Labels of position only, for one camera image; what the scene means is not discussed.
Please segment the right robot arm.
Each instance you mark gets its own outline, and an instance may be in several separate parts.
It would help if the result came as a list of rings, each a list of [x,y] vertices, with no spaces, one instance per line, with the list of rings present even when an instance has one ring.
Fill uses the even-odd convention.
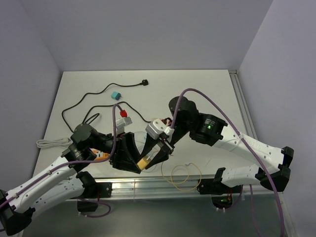
[[[137,162],[140,170],[168,160],[174,145],[188,134],[200,144],[226,150],[252,163],[240,168],[218,168],[214,178],[201,181],[198,186],[201,194],[222,195],[242,185],[261,185],[277,192],[285,190],[294,156],[291,147],[272,147],[235,131],[225,120],[200,113],[196,104],[186,97],[174,97],[168,106],[173,115],[171,125],[156,119],[146,127],[146,142]]]

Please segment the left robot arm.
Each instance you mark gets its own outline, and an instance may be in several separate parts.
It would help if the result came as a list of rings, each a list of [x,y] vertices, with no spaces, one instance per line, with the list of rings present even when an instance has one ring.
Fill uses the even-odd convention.
[[[71,136],[71,145],[45,170],[24,184],[0,192],[0,222],[8,236],[13,236],[41,212],[70,198],[94,198],[98,186],[84,171],[98,163],[94,149],[108,153],[116,169],[140,173],[139,151],[132,132],[103,134],[89,124],[80,124]]]

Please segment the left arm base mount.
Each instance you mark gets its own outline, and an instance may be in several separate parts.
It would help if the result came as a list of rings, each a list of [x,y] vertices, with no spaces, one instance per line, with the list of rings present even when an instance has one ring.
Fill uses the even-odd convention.
[[[112,193],[112,183],[111,182],[101,182],[96,183],[92,188],[84,190],[83,194],[80,196],[82,199],[96,199],[100,201],[102,198],[110,198]],[[100,204],[91,203],[87,201],[78,200],[77,210],[81,213],[93,213],[97,210]]]

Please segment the small teal plug adapter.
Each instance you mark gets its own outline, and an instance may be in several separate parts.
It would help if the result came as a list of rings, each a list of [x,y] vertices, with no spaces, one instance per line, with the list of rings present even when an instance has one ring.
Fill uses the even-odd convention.
[[[116,92],[114,91],[112,94],[111,94],[111,98],[118,101],[120,98],[121,98],[121,93],[119,92]]]

